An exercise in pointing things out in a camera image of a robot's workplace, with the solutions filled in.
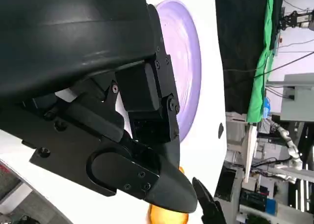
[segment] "screw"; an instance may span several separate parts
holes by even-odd
[[[130,185],[130,184],[125,184],[125,185],[124,185],[124,189],[125,189],[126,191],[128,191],[129,189],[131,189],[131,185]]]
[[[62,121],[56,121],[54,122],[54,128],[58,131],[58,132],[64,132],[67,129],[67,124],[65,122]]]
[[[50,156],[50,151],[47,148],[41,147],[37,149],[37,154],[45,159]]]
[[[159,62],[157,60],[155,61],[155,66],[156,66],[157,69],[160,68],[160,64],[159,64]]]
[[[113,91],[113,93],[118,93],[118,91],[119,91],[119,88],[118,88],[118,86],[117,85],[113,85],[112,86],[112,91]]]
[[[179,105],[176,105],[176,114],[178,114],[180,112],[180,107]]]
[[[176,129],[173,134],[174,134],[174,136],[175,136],[175,138],[176,138],[176,137],[179,136],[179,131]]]
[[[141,171],[138,173],[139,178],[144,178],[145,177],[145,172]]]
[[[54,118],[55,118],[55,113],[53,113],[51,111],[45,113],[45,115],[44,115],[44,119],[46,121],[52,121]]]
[[[151,188],[151,184],[149,183],[146,183],[144,186],[143,186],[144,190],[149,190]]]
[[[169,105],[168,105],[169,109],[170,109],[171,111],[173,111],[173,110],[175,109],[175,101],[174,101],[174,99],[169,100],[169,103],[168,103],[168,104],[169,104]]]

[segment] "black curtain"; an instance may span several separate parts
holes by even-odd
[[[274,2],[274,7],[279,6],[278,1]],[[252,70],[250,72],[224,71],[225,106],[228,112],[248,112],[254,69],[264,49],[266,5],[267,0],[216,0],[218,39],[223,69]],[[272,16],[278,21],[280,7],[281,4]]]

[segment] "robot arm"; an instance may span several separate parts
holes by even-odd
[[[105,196],[190,213],[180,111],[156,9],[145,0],[0,0],[0,129],[31,162]],[[54,92],[70,88],[66,102]],[[118,92],[132,138],[115,111]]]
[[[283,16],[280,19],[280,29],[286,30],[288,27],[308,28],[314,31],[314,10],[301,14],[293,11],[291,14]]]
[[[280,170],[281,168],[294,168],[296,170],[302,170],[303,162],[300,158],[298,148],[293,143],[292,139],[289,137],[289,131],[287,131],[286,129],[281,127],[278,123],[275,123],[270,119],[267,119],[267,121],[270,123],[270,127],[277,130],[280,133],[281,137],[285,140],[286,146],[288,149],[288,153],[291,157],[291,159],[289,159],[287,161],[287,164],[275,165],[274,168],[276,168],[276,171]],[[274,175],[281,178],[281,179],[287,180],[293,184],[295,184],[296,179],[297,179],[295,177],[291,177],[291,176],[286,175],[284,171],[283,171],[283,173],[277,172]]]

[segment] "orange object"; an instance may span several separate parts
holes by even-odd
[[[188,221],[187,213],[178,213],[150,205],[148,210],[149,224],[186,224]]]

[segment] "purple plate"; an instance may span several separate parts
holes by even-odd
[[[178,0],[166,0],[156,7],[166,51],[171,55],[179,97],[177,120],[180,141],[189,132],[201,89],[201,51],[196,28],[186,7]]]

